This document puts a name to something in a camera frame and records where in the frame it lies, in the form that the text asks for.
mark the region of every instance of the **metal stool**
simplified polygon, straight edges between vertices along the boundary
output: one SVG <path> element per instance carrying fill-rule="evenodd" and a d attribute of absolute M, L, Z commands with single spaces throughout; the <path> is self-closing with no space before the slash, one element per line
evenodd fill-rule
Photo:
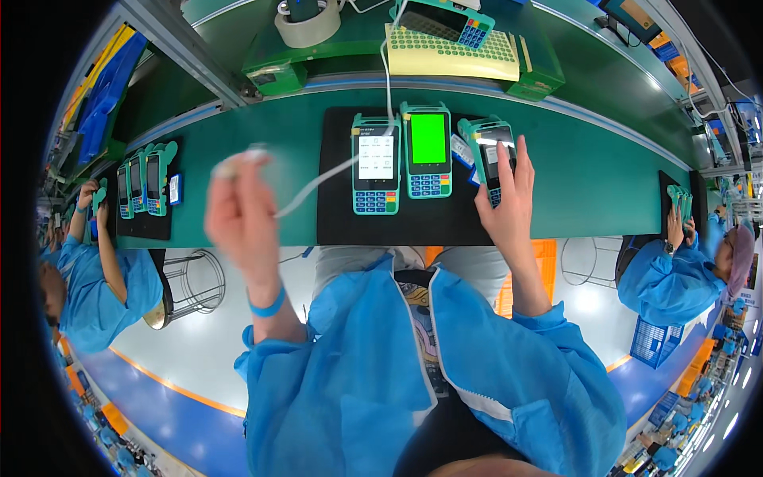
<path fill-rule="evenodd" d="M 154 249 L 150 250 L 151 257 L 156 265 L 156 271 L 159 272 L 159 277 L 162 280 L 164 286 L 164 294 L 162 296 L 162 303 L 164 305 L 164 318 L 154 319 L 158 317 L 144 316 L 143 319 L 154 330 L 161 330 L 170 323 L 179 318 L 198 312 L 201 314 L 209 314 L 214 311 L 223 298 L 225 298 L 225 274 L 223 268 L 217 258 L 204 249 L 196 249 L 187 256 L 165 259 L 166 249 Z M 217 279 L 217 284 L 202 292 L 196 292 L 192 284 L 188 281 L 188 264 L 196 262 L 198 260 L 205 260 L 213 271 L 214 276 Z M 174 269 L 171 272 L 165 273 L 164 267 L 171 265 L 182 264 L 179 269 Z M 183 298 L 175 300 L 172 297 L 172 288 L 169 285 L 170 279 L 180 279 L 180 286 L 183 294 Z"/>

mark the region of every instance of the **blue floor stripe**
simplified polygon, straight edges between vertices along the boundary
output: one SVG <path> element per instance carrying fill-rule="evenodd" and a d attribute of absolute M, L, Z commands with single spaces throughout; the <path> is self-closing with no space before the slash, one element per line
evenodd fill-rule
<path fill-rule="evenodd" d="M 657 369 L 652 369 L 637 359 L 631 359 L 610 371 L 609 377 L 625 403 L 628 427 L 633 426 L 649 412 L 681 377 L 707 338 L 708 330 L 715 324 L 720 309 L 720 303 L 716 303 L 716 307 L 707 317 L 707 328 L 701 324 L 695 326 L 684 344 L 676 348 Z"/>
<path fill-rule="evenodd" d="M 241 417 L 167 388 L 111 350 L 77 357 L 122 414 L 168 453 L 208 477 L 249 474 Z"/>

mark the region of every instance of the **green screen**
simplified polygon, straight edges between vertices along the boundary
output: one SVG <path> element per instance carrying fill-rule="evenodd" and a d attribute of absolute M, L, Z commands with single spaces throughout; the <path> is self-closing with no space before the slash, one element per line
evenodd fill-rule
<path fill-rule="evenodd" d="M 445 126 L 442 114 L 412 114 L 410 141 L 414 164 L 444 163 Z"/>

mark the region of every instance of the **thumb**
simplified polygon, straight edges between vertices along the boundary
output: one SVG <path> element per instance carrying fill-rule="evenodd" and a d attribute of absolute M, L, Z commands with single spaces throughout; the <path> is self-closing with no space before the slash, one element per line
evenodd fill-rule
<path fill-rule="evenodd" d="M 485 184 L 479 185 L 479 190 L 475 196 L 475 206 L 477 207 L 480 220 L 484 223 L 493 212 L 493 208 L 490 206 L 490 199 L 488 199 L 488 187 Z"/>

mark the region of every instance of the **blue wristband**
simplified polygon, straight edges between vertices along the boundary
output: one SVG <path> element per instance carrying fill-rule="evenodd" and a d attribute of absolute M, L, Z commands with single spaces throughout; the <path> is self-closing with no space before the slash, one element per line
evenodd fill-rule
<path fill-rule="evenodd" d="M 249 309 L 254 315 L 260 318 L 270 318 L 274 314 L 278 313 L 278 310 L 281 309 L 281 305 L 284 304 L 284 299 L 286 299 L 286 288 L 284 288 L 284 285 L 281 285 L 281 291 L 278 292 L 278 297 L 275 299 L 275 303 L 268 306 L 267 308 L 257 308 L 256 306 L 252 305 L 252 302 L 250 301 Z"/>

